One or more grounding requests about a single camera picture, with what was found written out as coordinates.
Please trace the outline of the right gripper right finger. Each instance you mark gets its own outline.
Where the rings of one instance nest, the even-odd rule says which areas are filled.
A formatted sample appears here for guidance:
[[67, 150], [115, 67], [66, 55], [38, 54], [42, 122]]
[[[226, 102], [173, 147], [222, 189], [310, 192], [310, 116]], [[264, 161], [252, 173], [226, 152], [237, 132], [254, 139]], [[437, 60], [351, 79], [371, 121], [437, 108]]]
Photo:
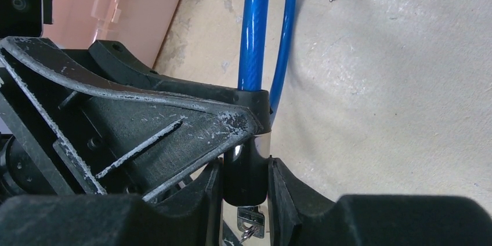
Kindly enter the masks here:
[[272, 245], [490, 245], [491, 217], [458, 196], [346, 194], [331, 201], [269, 161]]

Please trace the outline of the blue cable lock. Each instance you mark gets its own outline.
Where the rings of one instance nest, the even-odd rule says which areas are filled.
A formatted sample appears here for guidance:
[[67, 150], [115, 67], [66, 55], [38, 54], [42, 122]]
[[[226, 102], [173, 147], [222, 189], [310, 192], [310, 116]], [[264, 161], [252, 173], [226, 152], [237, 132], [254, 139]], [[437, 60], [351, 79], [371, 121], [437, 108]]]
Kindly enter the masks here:
[[244, 0], [238, 63], [239, 104], [249, 107], [261, 129], [224, 154], [224, 200], [236, 207], [264, 202], [272, 123], [283, 91], [295, 25], [296, 0], [285, 0], [276, 68], [269, 91], [262, 89], [269, 0]]

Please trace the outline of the pink plastic storage box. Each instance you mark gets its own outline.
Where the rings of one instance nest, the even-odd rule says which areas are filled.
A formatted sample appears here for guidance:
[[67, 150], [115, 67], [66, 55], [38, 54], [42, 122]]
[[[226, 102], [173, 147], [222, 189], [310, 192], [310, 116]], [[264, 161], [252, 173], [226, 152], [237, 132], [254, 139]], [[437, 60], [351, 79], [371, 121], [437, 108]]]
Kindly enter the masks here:
[[153, 67], [179, 0], [53, 0], [53, 24], [43, 35], [62, 48], [119, 41]]

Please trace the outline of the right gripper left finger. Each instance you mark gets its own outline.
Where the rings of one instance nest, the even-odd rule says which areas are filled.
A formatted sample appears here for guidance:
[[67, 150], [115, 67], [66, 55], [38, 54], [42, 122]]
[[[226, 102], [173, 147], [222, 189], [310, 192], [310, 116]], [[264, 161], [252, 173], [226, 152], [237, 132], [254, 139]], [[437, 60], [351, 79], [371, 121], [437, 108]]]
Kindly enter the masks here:
[[218, 245], [222, 162], [153, 205], [136, 195], [16, 196], [1, 205], [2, 245]]

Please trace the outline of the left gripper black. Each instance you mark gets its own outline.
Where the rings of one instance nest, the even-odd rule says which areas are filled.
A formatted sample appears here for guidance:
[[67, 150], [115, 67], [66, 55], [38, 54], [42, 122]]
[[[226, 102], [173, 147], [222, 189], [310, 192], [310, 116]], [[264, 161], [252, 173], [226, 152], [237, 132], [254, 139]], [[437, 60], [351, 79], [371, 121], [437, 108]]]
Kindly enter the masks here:
[[1, 118], [14, 139], [5, 161], [15, 187], [29, 194], [95, 194], [96, 97], [30, 69], [1, 69]]

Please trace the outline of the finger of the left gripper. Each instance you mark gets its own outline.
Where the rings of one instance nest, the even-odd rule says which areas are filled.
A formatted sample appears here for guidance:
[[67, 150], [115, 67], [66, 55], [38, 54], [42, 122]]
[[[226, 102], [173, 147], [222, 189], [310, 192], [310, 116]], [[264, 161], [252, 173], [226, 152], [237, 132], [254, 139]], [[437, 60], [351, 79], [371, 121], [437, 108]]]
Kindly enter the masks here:
[[[88, 49], [62, 49], [47, 38], [1, 41], [1, 69], [30, 69], [70, 91], [95, 96], [88, 117], [96, 128], [96, 193], [138, 193], [156, 202], [172, 186], [244, 142], [262, 127], [249, 107], [149, 91], [109, 80]], [[5, 161], [8, 195], [15, 187]]]
[[246, 105], [244, 93], [236, 89], [160, 75], [145, 66], [120, 42], [98, 40], [88, 51], [104, 75], [118, 84]]

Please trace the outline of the small silver key bunch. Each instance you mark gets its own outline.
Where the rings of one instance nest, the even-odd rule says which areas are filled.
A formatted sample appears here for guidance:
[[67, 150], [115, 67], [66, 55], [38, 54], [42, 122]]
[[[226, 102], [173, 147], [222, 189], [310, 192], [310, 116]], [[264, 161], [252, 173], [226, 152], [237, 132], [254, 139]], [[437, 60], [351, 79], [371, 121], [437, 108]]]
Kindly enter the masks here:
[[237, 228], [241, 231], [240, 243], [244, 243], [251, 237], [263, 239], [265, 237], [266, 217], [260, 210], [260, 206], [238, 207]]

